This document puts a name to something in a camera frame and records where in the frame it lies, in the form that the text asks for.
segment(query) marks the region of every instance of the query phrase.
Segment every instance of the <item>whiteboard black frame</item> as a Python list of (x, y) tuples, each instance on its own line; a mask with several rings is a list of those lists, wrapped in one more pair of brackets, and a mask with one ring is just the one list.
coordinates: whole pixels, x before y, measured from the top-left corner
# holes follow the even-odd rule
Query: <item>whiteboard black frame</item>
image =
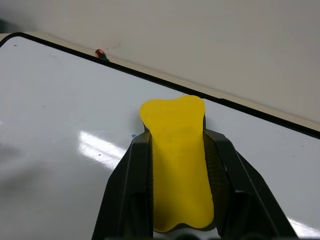
[(309, 127), (306, 127), (306, 126), (303, 126), (303, 125), (300, 125), (300, 124), (285, 120), (285, 119), (277, 117), (277, 116), (273, 116), (271, 114), (268, 114), (268, 113), (253, 109), (253, 108), (248, 107), (248, 106), (241, 105), (239, 103), (236, 103), (236, 102), (224, 99), (224, 98), (218, 98), (218, 97), (215, 97), (215, 96), (211, 96), (211, 95), (205, 94), (203, 92), (200, 92), (200, 91), (197, 91), (197, 90), (185, 87), (185, 86), (181, 86), (179, 84), (176, 84), (176, 83), (173, 83), (173, 82), (170, 82), (170, 81), (167, 81), (167, 80), (164, 80), (164, 79), (161, 79), (161, 78), (158, 78), (158, 77), (155, 77), (155, 76), (152, 76), (152, 75), (149, 75), (149, 74), (137, 71), (137, 70), (133, 70), (131, 68), (128, 68), (128, 67), (125, 67), (125, 66), (113, 63), (113, 62), (105, 61), (105, 60), (99, 59), (99, 58), (97, 58), (95, 56), (91, 56), (91, 55), (88, 55), (86, 53), (83, 53), (83, 52), (80, 52), (80, 51), (77, 51), (77, 50), (74, 50), (74, 49), (71, 49), (71, 48), (68, 48), (68, 47), (65, 47), (65, 46), (62, 46), (62, 45), (59, 45), (59, 44), (44, 40), (44, 39), (41, 39), (41, 38), (35, 37), (35, 36), (29, 35), (29, 34), (26, 34), (26, 33), (23, 33), (23, 32), (11, 33), (8, 36), (6, 36), (5, 38), (3, 38), (0, 41), (0, 48), (9, 39), (15, 38), (15, 37), (21, 37), (21, 38), (25, 38), (25, 39), (31, 40), (33, 42), (36, 42), (36, 43), (39, 43), (39, 44), (42, 44), (42, 45), (57, 49), (59, 51), (63, 51), (63, 52), (66, 52), (68, 54), (72, 54), (72, 55), (78, 56), (78, 57), (86, 59), (88, 61), (91, 61), (91, 62), (94, 62), (94, 63), (97, 63), (97, 64), (101, 64), (101, 65), (104, 65), (106, 67), (109, 67), (109, 68), (112, 68), (112, 69), (115, 69), (115, 70), (130, 74), (130, 75), (136, 76), (138, 78), (147, 80), (149, 82), (152, 82), (152, 83), (155, 83), (155, 84), (159, 84), (159, 85), (165, 86), (165, 87), (170, 88), (170, 89), (177, 90), (179, 92), (182, 92), (182, 93), (185, 93), (185, 94), (188, 94), (188, 95), (195, 95), (195, 96), (198, 96), (198, 97), (200, 97), (202, 99), (207, 99), (209, 101), (215, 102), (217, 104), (221, 104), (221, 105), (226, 106), (228, 108), (232, 108), (234, 110), (237, 110), (237, 111), (249, 114), (251, 116), (266, 120), (268, 122), (280, 125), (282, 127), (285, 127), (285, 128), (300, 132), (300, 133), (308, 135), (310, 137), (314, 137), (314, 138), (320, 139), (320, 131), (314, 130), (312, 128), (309, 128)]

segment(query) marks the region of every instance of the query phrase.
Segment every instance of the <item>white wall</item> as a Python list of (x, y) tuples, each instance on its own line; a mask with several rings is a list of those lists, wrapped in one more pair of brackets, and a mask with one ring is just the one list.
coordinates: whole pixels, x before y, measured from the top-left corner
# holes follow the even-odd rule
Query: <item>white wall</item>
[(320, 123), (320, 0), (0, 0), (0, 18)]

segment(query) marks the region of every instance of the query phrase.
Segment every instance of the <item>yellow foam object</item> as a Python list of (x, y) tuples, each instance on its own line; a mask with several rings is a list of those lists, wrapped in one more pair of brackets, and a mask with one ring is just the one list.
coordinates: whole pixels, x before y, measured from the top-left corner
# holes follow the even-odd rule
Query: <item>yellow foam object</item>
[(167, 232), (184, 223), (205, 228), (214, 219), (205, 160), (205, 104), (197, 96), (154, 99), (140, 108), (152, 135), (153, 229)]

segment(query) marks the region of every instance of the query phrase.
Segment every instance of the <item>table surface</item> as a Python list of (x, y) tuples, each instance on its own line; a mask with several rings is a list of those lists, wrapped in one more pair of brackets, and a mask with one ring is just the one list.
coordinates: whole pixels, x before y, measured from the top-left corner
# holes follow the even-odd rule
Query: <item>table surface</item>
[[(108, 178), (144, 131), (141, 104), (185, 93), (20, 36), (0, 47), (0, 72), (0, 238), (90, 239)], [(207, 128), (261, 173), (295, 231), (320, 236), (320, 140), (204, 102)], [(195, 232), (169, 236), (181, 231)]]

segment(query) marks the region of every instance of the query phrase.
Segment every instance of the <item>whiteboard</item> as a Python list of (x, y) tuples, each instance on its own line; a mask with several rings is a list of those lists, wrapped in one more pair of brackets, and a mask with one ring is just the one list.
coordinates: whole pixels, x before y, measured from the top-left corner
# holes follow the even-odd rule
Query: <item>whiteboard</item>
[[(108, 178), (144, 131), (140, 106), (185, 95), (61, 49), (21, 36), (0, 47), (0, 239), (91, 239)], [(297, 234), (319, 237), (320, 140), (204, 102), (207, 128), (260, 172)]]

